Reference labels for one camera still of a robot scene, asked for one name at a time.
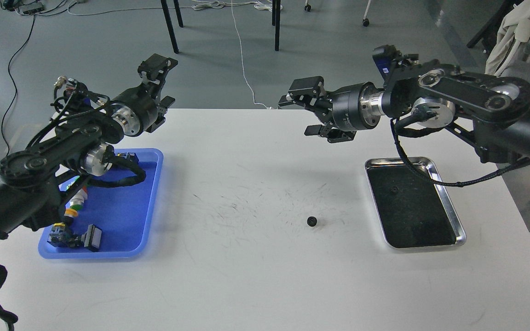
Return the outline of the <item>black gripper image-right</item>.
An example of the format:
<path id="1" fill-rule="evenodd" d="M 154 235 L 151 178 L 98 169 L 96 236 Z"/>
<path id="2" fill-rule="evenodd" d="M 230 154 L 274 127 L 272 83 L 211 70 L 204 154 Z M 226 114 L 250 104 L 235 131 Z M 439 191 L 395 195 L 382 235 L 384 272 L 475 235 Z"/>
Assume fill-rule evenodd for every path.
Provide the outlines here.
<path id="1" fill-rule="evenodd" d="M 295 79 L 288 92 L 280 97 L 279 107 L 298 105 L 311 112 L 330 113 L 333 124 L 311 125 L 305 136 L 319 136 L 329 143 L 352 141 L 356 131 L 374 129 L 384 111 L 381 106 L 383 92 L 372 82 L 345 86 L 329 93 L 324 88 L 323 77 Z"/>

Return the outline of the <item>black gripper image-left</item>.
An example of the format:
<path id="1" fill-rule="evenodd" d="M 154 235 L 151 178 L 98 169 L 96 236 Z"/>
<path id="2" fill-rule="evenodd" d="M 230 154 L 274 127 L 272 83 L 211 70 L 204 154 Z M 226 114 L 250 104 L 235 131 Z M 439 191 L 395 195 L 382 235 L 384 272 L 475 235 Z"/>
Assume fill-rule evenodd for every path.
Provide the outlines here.
<path id="1" fill-rule="evenodd" d="M 175 98 L 165 96 L 159 101 L 160 95 L 150 92 L 161 92 L 168 72 L 178 64 L 174 58 L 151 55 L 138 66 L 141 85 L 125 90 L 110 102 L 110 115 L 122 126 L 124 135 L 138 137 L 143 132 L 152 133 L 166 122 L 165 115 Z"/>

